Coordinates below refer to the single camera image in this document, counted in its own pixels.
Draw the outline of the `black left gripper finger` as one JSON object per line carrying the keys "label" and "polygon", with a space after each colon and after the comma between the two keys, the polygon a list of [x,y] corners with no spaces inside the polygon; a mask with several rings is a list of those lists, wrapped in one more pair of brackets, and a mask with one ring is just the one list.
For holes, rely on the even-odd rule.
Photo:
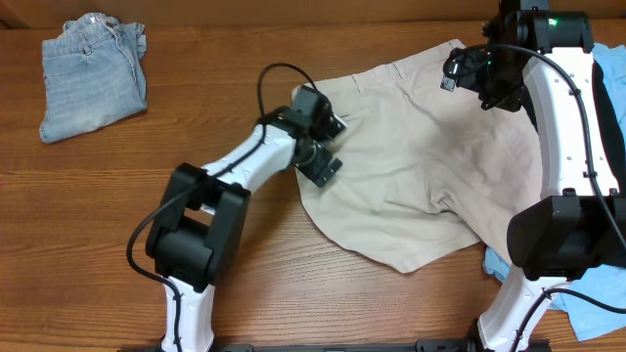
{"label": "black left gripper finger", "polygon": [[296,166],[318,188],[324,188],[341,167],[342,161],[332,155],[316,156],[311,162]]}
{"label": "black left gripper finger", "polygon": [[333,112],[326,112],[322,118],[322,136],[335,138],[346,129],[345,122]]}

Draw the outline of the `beige khaki shorts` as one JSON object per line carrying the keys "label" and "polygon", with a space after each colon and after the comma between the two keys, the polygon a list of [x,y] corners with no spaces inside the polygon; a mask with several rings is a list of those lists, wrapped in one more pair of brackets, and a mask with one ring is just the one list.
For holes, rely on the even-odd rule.
{"label": "beige khaki shorts", "polygon": [[302,205],[327,238],[401,273],[477,242],[507,258],[510,220],[540,196],[527,114],[441,87],[459,46],[318,82],[347,128],[330,146],[342,163],[331,182],[298,178]]}

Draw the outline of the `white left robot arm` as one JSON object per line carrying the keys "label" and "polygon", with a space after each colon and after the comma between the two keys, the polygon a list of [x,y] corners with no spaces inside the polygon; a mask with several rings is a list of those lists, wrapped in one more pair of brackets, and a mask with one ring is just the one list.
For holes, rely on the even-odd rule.
{"label": "white left robot arm", "polygon": [[165,334],[159,351],[208,351],[214,342],[215,286],[242,238],[250,198],[273,175],[295,166],[324,187],[341,162],[327,145],[347,125],[332,112],[320,122],[287,107],[268,113],[231,152],[171,174],[150,226],[146,253],[166,294]]}

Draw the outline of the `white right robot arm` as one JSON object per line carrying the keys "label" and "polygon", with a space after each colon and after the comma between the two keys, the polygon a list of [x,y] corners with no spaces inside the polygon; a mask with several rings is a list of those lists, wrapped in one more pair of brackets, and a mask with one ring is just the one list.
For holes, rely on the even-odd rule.
{"label": "white right robot arm", "polygon": [[531,334],[552,301],[591,268],[625,261],[625,196],[604,152],[600,70],[582,12],[503,1],[482,45],[455,49],[443,84],[474,91],[485,110],[526,110],[540,140],[537,203],[507,230],[512,266],[462,351],[546,351]]}

